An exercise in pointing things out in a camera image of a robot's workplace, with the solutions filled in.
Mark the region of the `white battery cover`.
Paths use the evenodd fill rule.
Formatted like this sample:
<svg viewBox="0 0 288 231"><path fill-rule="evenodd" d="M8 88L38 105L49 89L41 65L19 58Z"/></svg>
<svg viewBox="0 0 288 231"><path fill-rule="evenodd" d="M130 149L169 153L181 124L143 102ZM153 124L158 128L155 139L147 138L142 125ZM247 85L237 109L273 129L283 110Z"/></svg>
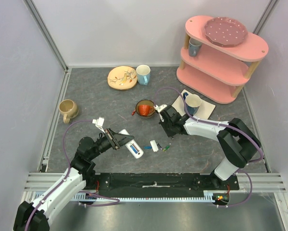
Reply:
<svg viewBox="0 0 288 231"><path fill-rule="evenodd" d="M151 141L150 141L150 145L151 145L152 150L153 150L154 152L157 152L157 151L159 150L159 148L158 148L157 143L156 143L155 140L151 140Z"/></svg>

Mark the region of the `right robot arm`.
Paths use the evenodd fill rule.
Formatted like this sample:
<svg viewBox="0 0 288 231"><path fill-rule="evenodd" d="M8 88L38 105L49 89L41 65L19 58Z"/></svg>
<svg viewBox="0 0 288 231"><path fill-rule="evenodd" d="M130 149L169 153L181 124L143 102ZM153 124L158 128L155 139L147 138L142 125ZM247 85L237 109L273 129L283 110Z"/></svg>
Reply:
<svg viewBox="0 0 288 231"><path fill-rule="evenodd" d="M256 153L260 153L258 161L263 159L260 141L241 119L217 122L188 114L180 115L172 105L156 105L154 108L160 116L159 124L168 137L192 135L219 142L225 157L210 177L210 184L215 189L226 186L228 178L252 162Z"/></svg>

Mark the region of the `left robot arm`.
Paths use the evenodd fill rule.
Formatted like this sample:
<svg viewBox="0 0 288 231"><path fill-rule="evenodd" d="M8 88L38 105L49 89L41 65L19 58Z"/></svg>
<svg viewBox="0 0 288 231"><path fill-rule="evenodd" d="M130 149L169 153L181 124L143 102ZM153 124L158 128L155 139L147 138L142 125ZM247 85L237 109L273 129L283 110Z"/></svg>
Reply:
<svg viewBox="0 0 288 231"><path fill-rule="evenodd" d="M74 158L63 175L40 197L32 202L22 202L16 213L14 231L48 231L54 219L82 189L94 187L95 163L93 159L101 153L113 149L118 150L134 136L106 129L95 141L84 137Z"/></svg>

